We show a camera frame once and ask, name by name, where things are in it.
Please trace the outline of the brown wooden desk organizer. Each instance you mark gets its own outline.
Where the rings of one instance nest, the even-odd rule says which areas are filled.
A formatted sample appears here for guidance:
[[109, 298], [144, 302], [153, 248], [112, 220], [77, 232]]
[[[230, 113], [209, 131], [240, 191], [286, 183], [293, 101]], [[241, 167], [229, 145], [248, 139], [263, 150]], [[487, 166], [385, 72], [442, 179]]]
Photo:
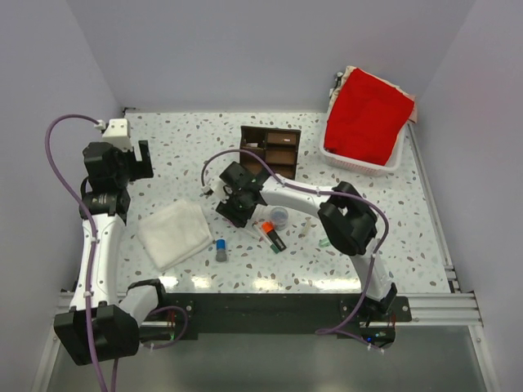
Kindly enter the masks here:
[[[240, 127], [239, 147], [261, 158], [275, 173], [294, 180], [297, 173], [297, 158], [301, 132], [295, 129]], [[245, 144], [256, 142], [260, 148], [249, 148]]]

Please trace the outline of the pink capped white marker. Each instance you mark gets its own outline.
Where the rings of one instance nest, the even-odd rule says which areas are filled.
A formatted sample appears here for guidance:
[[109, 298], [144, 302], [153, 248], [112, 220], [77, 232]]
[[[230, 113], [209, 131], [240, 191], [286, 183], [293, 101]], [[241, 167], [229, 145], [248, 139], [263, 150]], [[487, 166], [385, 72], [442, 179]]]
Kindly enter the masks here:
[[256, 240], [258, 242], [260, 242], [262, 240], [262, 238], [260, 237], [259, 234], [256, 234], [256, 233], [252, 232], [249, 229], [242, 228], [242, 232], [245, 233], [246, 235], [250, 236], [251, 238], [253, 238], [254, 240]]

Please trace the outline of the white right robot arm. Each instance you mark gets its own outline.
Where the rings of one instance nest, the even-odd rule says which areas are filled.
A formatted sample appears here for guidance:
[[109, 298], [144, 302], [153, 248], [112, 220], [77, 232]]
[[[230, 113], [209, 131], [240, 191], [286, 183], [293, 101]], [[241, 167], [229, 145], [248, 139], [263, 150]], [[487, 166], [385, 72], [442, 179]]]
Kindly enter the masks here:
[[[354, 265], [366, 315], [381, 321], [393, 311], [397, 288], [379, 255], [389, 224], [353, 185], [344, 181], [332, 188], [306, 185], [266, 169], [254, 175], [233, 162], [210, 182], [208, 192], [220, 199], [216, 211], [238, 228], [246, 226], [259, 206], [283, 207], [319, 219], [330, 244]], [[381, 238], [379, 217], [385, 223]]]

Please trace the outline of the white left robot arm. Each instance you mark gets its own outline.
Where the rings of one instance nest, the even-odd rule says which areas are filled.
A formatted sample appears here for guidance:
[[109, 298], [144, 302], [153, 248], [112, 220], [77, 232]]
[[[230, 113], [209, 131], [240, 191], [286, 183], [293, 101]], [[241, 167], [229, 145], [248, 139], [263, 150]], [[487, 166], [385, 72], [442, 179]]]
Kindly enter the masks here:
[[163, 319], [169, 300], [158, 279], [131, 284], [123, 299], [117, 294], [117, 264], [131, 198], [127, 185], [153, 177], [147, 141], [123, 151], [108, 142], [92, 142], [83, 150], [87, 177], [81, 184], [83, 255], [74, 296], [58, 314], [54, 330], [79, 366], [95, 359], [132, 356], [141, 342], [140, 327], [148, 317]]

